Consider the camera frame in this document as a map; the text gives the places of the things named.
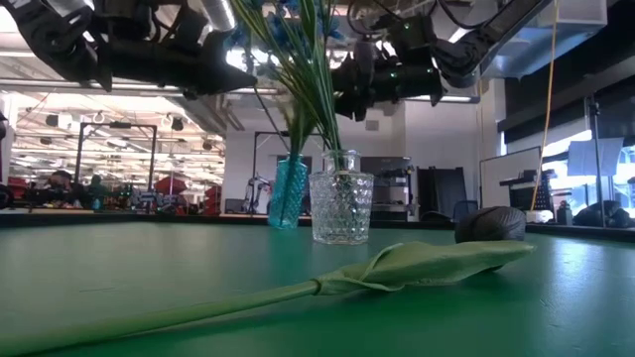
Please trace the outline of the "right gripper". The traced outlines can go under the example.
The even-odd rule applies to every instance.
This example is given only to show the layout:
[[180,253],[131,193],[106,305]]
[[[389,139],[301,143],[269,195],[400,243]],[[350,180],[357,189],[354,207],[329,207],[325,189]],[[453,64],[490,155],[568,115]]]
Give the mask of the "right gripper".
[[368,70],[340,66],[331,71],[331,79],[335,112],[356,122],[366,118],[367,106],[378,102],[428,96],[436,105],[445,94],[440,73],[431,63],[375,62],[371,82]]

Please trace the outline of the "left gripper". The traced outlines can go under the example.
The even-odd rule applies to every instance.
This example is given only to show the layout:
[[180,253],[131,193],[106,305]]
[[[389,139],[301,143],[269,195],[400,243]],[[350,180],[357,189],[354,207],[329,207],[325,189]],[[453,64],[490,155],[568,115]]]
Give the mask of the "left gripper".
[[227,62],[227,38],[227,33],[212,32],[193,51],[150,41],[114,40],[107,44],[107,68],[114,77],[171,85],[196,95],[254,86],[255,76]]

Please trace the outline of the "blue artificial flower bunch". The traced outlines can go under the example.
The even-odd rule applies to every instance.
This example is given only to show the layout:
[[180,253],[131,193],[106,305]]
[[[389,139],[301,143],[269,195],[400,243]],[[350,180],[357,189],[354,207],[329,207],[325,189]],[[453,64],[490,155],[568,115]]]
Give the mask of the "blue artificial flower bunch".
[[[328,39],[334,31],[334,2],[324,2],[330,5],[330,29],[327,32],[326,48]],[[251,38],[263,47],[265,53],[274,58],[263,64],[263,74],[282,84],[291,99],[304,104],[296,67],[301,31],[298,0],[278,0],[273,3],[274,9],[268,13],[264,11],[265,3],[266,0],[230,0],[232,9],[249,29]],[[318,127],[314,133],[321,135]]]
[[310,108],[318,131],[331,150],[341,150],[339,128],[334,110],[334,91],[325,43],[330,29],[330,5],[324,0],[298,0],[300,47],[296,67],[301,98]]

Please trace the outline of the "blue ribbed glass vase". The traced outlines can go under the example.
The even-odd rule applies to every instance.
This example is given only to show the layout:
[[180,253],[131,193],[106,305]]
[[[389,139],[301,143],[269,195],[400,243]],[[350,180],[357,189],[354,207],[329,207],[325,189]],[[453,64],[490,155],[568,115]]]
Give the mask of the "blue ribbed glass vase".
[[276,177],[269,201],[268,223],[278,229],[294,229],[304,212],[310,168],[302,155],[287,155],[277,162]]

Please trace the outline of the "clear textured glass vase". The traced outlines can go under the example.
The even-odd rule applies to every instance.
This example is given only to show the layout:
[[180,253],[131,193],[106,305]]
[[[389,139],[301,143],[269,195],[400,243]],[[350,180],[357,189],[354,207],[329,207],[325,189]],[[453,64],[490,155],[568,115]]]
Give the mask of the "clear textured glass vase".
[[359,155],[353,150],[331,150],[322,157],[324,169],[309,176],[313,238],[322,244],[364,244],[374,175],[357,168]]

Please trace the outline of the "red fabric cover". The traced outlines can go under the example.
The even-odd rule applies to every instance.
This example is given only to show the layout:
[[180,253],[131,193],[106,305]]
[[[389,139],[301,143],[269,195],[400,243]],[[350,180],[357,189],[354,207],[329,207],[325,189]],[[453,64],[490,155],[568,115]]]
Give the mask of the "red fabric cover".
[[163,195],[181,194],[187,189],[187,184],[179,178],[164,177],[155,183],[156,192]]

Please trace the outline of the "black upright panels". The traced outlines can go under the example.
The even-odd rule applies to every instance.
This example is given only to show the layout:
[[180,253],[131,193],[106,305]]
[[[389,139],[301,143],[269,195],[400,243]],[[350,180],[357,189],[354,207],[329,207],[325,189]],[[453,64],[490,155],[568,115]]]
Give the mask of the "black upright panels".
[[429,212],[453,218],[454,207],[467,200],[463,167],[455,169],[417,168],[419,218]]

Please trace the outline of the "blue office chair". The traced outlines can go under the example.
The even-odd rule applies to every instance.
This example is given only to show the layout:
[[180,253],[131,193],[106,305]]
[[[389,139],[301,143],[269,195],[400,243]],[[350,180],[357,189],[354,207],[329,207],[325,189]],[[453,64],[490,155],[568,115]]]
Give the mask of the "blue office chair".
[[460,200],[453,206],[451,219],[457,223],[478,209],[479,203],[476,200]]

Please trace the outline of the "person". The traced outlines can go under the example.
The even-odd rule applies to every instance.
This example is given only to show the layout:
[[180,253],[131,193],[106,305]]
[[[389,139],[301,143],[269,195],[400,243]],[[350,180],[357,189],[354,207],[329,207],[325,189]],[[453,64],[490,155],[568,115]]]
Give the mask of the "person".
[[66,171],[55,171],[49,177],[49,187],[53,192],[53,202],[58,205],[80,207],[83,199],[83,185],[73,181]]
[[101,210],[103,208],[103,200],[107,193],[107,188],[102,184],[100,175],[93,175],[90,185],[87,188],[90,196],[90,206],[93,210]]

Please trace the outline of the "whiteboard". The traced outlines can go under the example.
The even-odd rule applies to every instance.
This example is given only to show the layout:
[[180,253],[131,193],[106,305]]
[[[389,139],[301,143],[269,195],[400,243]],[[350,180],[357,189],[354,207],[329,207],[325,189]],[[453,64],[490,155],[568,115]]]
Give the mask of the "whiteboard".
[[541,149],[533,147],[516,153],[483,160],[479,163],[480,206],[508,206],[509,189],[499,183],[515,179],[523,170],[535,170]]

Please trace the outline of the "green artificial tulip stem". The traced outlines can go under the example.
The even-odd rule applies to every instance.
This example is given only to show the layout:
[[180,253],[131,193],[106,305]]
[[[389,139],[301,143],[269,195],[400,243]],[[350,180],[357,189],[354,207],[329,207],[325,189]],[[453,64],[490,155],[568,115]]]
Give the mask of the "green artificial tulip stem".
[[155,297],[152,284],[159,285],[160,296],[173,293],[179,298],[206,289],[205,272],[215,273],[225,283],[232,282],[231,267],[252,276],[274,265],[295,273],[310,255],[294,253],[292,246],[310,239],[305,227],[278,231],[267,225],[120,223],[0,229],[0,357],[90,346],[295,298],[453,284],[523,258],[532,250],[519,240],[388,244],[365,262],[222,301],[185,304],[180,299],[160,311],[138,311],[27,334],[1,319],[3,313],[24,308],[43,321],[64,303],[83,311],[88,298],[76,280],[98,285],[115,272],[142,290],[142,303]]

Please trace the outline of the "black perforated rack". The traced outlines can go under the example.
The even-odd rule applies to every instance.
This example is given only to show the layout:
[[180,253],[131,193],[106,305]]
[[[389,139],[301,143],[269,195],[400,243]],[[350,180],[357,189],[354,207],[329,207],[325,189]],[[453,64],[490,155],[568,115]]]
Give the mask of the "black perforated rack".
[[546,170],[537,180],[537,172],[523,170],[516,178],[501,181],[501,186],[509,189],[510,205],[523,211],[550,210],[553,211],[553,200],[550,189],[550,179],[555,175],[554,170]]

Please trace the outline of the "black bag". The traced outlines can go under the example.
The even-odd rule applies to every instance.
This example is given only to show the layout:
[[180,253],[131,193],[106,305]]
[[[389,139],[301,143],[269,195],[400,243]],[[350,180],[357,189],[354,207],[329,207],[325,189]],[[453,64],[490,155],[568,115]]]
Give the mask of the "black bag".
[[604,200],[603,207],[600,207],[599,202],[594,203],[582,209],[572,221],[577,226],[635,228],[635,219],[631,218],[621,204],[614,200]]

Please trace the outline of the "black metal frame stand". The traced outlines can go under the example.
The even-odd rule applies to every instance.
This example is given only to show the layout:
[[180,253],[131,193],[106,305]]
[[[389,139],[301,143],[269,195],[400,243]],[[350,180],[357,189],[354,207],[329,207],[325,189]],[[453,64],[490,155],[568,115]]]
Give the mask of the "black metal frame stand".
[[87,123],[87,122],[82,122],[79,124],[79,133],[78,133],[78,139],[77,139],[77,149],[76,149],[76,157],[75,157],[75,170],[74,170],[74,175],[73,175],[73,182],[75,183],[79,183],[80,181],[80,170],[81,170],[81,158],[82,158],[82,150],[83,150],[83,143],[84,141],[90,136],[85,136],[84,135],[84,130],[88,127],[91,126],[93,128],[100,128],[103,126],[107,126],[111,129],[125,129],[125,130],[129,130],[129,129],[133,129],[133,128],[138,128],[138,129],[142,129],[142,128],[148,128],[152,130],[152,146],[151,146],[151,152],[150,152],[150,160],[149,160],[149,178],[148,178],[148,186],[147,186],[147,190],[150,191],[153,189],[153,177],[154,177],[154,171],[155,171],[155,154],[156,154],[156,148],[157,148],[157,142],[158,142],[158,127],[156,125],[150,125],[150,124],[132,124],[132,123],[127,123],[127,122],[123,122],[123,121],[114,121],[114,122],[110,122],[110,123]]
[[[288,137],[283,139],[286,143],[289,143]],[[288,155],[283,139],[277,133],[271,131],[256,131],[254,133],[253,177],[266,179],[269,183],[275,182],[278,162],[285,159]],[[323,170],[322,153],[324,149],[325,145],[321,137],[317,134],[311,134],[302,150],[303,160],[309,168],[310,174]]]

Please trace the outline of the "black table edge rail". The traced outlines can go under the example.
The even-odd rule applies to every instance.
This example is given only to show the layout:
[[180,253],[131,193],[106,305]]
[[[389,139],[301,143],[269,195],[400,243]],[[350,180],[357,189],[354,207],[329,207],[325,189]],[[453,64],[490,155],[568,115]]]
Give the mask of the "black table edge rail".
[[[166,216],[146,214],[113,213],[11,213],[0,214],[0,229],[48,226],[75,226],[120,223],[176,223],[232,226],[266,226],[265,218],[205,217],[205,216]],[[549,224],[527,224],[526,232],[569,237],[603,242],[635,244],[635,229],[598,228],[581,226],[559,226]]]

